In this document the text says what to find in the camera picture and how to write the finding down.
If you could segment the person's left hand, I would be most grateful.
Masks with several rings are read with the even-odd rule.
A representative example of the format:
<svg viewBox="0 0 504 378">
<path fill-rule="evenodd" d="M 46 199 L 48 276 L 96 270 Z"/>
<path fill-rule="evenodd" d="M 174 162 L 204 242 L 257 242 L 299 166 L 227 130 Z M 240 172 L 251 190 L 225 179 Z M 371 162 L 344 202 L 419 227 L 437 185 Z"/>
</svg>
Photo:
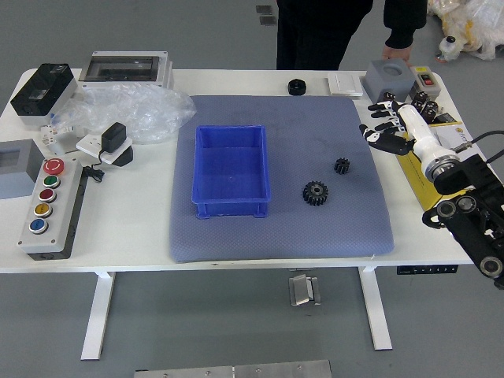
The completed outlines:
<svg viewBox="0 0 504 378">
<path fill-rule="evenodd" d="M 412 64 L 410 63 L 410 55 L 412 49 L 412 45 L 401 49 L 385 45 L 382 50 L 382 58 L 384 60 L 401 59 L 408 67 L 411 67 Z"/>
</svg>

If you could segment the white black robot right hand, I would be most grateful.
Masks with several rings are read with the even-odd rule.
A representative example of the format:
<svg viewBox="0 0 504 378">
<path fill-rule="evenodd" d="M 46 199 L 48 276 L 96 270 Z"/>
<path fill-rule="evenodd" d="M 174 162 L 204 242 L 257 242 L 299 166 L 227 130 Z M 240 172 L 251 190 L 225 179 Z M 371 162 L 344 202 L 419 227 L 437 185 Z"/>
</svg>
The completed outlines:
<svg viewBox="0 0 504 378">
<path fill-rule="evenodd" d="M 378 150 L 404 156 L 412 151 L 421 162 L 421 169 L 429 181 L 454 167 L 460 158 L 443 147 L 424 118 L 412 105 L 386 101 L 368 107 L 373 118 L 391 119 L 374 129 L 362 124 L 359 129 L 368 144 Z"/>
</svg>

